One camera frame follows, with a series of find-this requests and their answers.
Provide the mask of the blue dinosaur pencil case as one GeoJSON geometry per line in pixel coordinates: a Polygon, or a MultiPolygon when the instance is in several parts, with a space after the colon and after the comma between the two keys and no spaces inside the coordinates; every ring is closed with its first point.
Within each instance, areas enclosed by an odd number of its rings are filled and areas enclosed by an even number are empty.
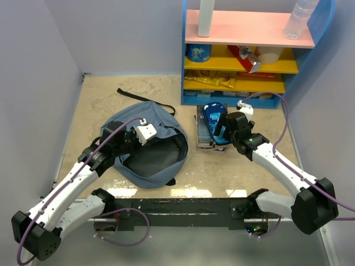
{"type": "Polygon", "coordinates": [[[203,106],[203,115],[207,124],[207,128],[211,135],[211,140],[216,146],[226,146],[230,144],[229,141],[222,137],[225,131],[225,127],[222,127],[219,136],[214,135],[221,114],[227,114],[227,109],[222,103],[213,102],[203,106]]]}

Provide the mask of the dark blue book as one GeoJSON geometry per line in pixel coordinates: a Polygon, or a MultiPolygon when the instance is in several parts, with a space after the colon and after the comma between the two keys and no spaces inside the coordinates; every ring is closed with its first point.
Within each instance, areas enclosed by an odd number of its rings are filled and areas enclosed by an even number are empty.
{"type": "Polygon", "coordinates": [[[204,106],[196,107],[195,125],[197,132],[197,148],[199,149],[224,149],[230,143],[221,137],[214,136],[210,132],[210,126],[206,122],[204,106]]]}

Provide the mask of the blue fabric backpack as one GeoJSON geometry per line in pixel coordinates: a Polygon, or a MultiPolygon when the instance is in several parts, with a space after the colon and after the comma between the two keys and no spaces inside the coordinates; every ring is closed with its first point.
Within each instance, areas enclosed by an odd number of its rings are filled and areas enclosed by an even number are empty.
{"type": "Polygon", "coordinates": [[[156,130],[156,136],[145,145],[134,141],[132,147],[126,148],[123,154],[115,158],[113,167],[134,185],[153,189],[173,186],[175,177],[181,170],[188,152],[187,135],[175,119],[176,110],[166,111],[165,104],[153,101],[122,89],[117,92],[123,96],[138,100],[110,117],[100,129],[104,140],[121,124],[126,129],[117,133],[108,144],[114,149],[123,147],[120,139],[128,136],[130,130],[139,126],[138,118],[144,118],[156,130]]]}

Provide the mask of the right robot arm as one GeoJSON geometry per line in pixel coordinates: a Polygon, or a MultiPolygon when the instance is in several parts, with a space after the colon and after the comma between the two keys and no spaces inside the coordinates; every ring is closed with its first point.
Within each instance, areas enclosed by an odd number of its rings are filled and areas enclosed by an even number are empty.
{"type": "Polygon", "coordinates": [[[290,196],[269,190],[254,193],[247,204],[250,216],[259,218],[265,212],[291,219],[304,234],[312,234],[338,217],[333,183],[327,178],[315,178],[279,153],[262,134],[252,131],[254,122],[239,112],[222,114],[216,136],[230,141],[237,152],[258,164],[278,180],[290,196]]]}

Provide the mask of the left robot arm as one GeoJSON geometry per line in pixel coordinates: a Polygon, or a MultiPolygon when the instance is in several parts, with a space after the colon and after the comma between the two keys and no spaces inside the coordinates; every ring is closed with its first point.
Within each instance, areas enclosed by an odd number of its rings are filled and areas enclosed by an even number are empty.
{"type": "Polygon", "coordinates": [[[155,135],[153,125],[139,117],[108,123],[102,134],[83,150],[64,180],[29,211],[13,215],[13,235],[19,244],[18,265],[48,259],[64,237],[88,219],[115,213],[115,198],[103,189],[93,191],[78,205],[73,203],[114,165],[117,157],[141,149],[155,135]]]}

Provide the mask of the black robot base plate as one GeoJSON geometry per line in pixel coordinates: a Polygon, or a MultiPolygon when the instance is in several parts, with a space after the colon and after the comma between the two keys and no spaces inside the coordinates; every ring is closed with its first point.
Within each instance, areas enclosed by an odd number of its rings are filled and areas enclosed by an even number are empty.
{"type": "Polygon", "coordinates": [[[113,220],[108,212],[133,208],[142,211],[152,227],[224,227],[243,230],[245,224],[255,225],[265,214],[247,198],[132,198],[115,199],[104,208],[103,218],[113,220]]]}

